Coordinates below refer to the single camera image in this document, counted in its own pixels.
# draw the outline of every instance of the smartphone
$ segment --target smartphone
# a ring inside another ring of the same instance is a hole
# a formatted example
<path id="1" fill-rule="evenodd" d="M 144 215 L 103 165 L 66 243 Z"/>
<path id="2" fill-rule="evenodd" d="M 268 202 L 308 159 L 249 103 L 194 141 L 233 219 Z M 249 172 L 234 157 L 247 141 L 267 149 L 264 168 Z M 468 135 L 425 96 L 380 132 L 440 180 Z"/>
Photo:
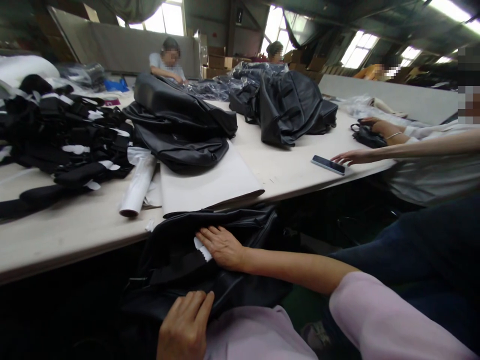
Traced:
<path id="1" fill-rule="evenodd" d="M 339 175 L 345 175 L 345 166 L 337 164 L 336 162 L 327 160 L 326 158 L 315 155 L 311 160 L 312 163 L 327 170 L 333 171 Z"/>

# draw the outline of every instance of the white foam roll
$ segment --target white foam roll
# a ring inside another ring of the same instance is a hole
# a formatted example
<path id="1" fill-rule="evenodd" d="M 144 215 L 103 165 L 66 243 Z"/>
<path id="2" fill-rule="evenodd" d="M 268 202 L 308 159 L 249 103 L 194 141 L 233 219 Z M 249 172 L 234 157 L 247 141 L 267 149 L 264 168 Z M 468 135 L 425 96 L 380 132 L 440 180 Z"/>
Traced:
<path id="1" fill-rule="evenodd" d="M 0 80 L 13 88 L 18 88 L 22 80 L 30 74 L 42 78 L 59 78 L 57 68 L 48 60 L 36 55 L 0 57 Z"/>
<path id="2" fill-rule="evenodd" d="M 143 156 L 138 161 L 130 185 L 123 195 L 120 215 L 127 218 L 138 216 L 144 203 L 145 194 L 149 190 L 156 166 L 157 159 L 152 154 Z"/>

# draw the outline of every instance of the window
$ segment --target window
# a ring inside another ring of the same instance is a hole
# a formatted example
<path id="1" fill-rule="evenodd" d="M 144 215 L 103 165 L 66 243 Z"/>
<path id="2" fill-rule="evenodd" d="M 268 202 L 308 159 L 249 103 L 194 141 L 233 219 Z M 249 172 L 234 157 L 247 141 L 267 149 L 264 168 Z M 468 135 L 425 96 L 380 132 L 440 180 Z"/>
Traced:
<path id="1" fill-rule="evenodd" d="M 147 20 L 138 24 L 128 24 L 131 29 L 148 30 L 156 33 L 184 36 L 184 16 L 182 0 L 166 0 Z M 118 24 L 125 27 L 125 21 L 118 16 Z"/>
<path id="2" fill-rule="evenodd" d="M 459 22 L 465 23 L 464 25 L 472 30 L 474 33 L 480 35 L 480 21 L 474 20 L 472 22 L 468 22 L 473 16 L 468 12 L 464 11 L 457 5 L 455 5 L 450 0 L 432 0 L 429 4 L 432 8 L 438 10 L 442 14 L 448 16 L 450 19 Z"/>
<path id="3" fill-rule="evenodd" d="M 375 35 L 358 31 L 341 59 L 343 67 L 358 69 L 378 40 Z"/>
<path id="4" fill-rule="evenodd" d="M 421 50 L 418 50 L 414 47 L 407 47 L 405 51 L 401 54 L 403 61 L 401 62 L 400 67 L 403 68 L 410 66 L 410 64 L 413 63 L 416 58 L 418 58 L 421 52 Z"/>
<path id="5" fill-rule="evenodd" d="M 453 59 L 449 58 L 449 57 L 446 57 L 446 56 L 442 56 L 441 58 L 439 58 L 435 64 L 445 64 L 445 63 L 451 63 L 453 61 Z"/>
<path id="6" fill-rule="evenodd" d="M 393 78 L 400 71 L 400 68 L 410 66 L 410 64 L 414 62 L 414 60 L 420 55 L 421 52 L 421 50 L 418 50 L 414 47 L 407 47 L 405 51 L 401 54 L 402 61 L 400 66 L 390 69 L 385 74 L 385 76 Z"/>
<path id="7" fill-rule="evenodd" d="M 284 54 L 294 49 L 294 46 L 290 42 L 287 25 L 285 24 L 284 11 L 281 7 L 275 7 L 272 5 L 270 6 L 270 12 L 268 13 L 265 37 L 261 44 L 260 53 L 267 55 L 268 46 L 276 41 L 281 42 L 283 45 Z"/>

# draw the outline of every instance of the pink shirt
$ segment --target pink shirt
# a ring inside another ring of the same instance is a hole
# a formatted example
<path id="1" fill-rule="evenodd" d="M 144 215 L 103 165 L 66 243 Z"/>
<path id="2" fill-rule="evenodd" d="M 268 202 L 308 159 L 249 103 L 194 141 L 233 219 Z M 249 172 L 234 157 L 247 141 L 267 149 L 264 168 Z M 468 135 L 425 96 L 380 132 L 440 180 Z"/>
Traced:
<path id="1" fill-rule="evenodd" d="M 346 275 L 330 298 L 338 326 L 365 360 L 470 360 L 478 357 L 379 280 Z M 277 306 L 227 311 L 207 330 L 205 360 L 316 360 Z"/>

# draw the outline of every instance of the pink sleeve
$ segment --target pink sleeve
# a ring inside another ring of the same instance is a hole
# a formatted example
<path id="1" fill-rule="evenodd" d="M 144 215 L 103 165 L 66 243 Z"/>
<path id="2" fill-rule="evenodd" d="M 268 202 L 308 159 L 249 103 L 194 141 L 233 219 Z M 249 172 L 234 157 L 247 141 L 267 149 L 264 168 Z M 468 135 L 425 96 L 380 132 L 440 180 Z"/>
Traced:
<path id="1" fill-rule="evenodd" d="M 329 306 L 363 359 L 478 359 L 447 330 L 364 272 L 347 274 Z"/>

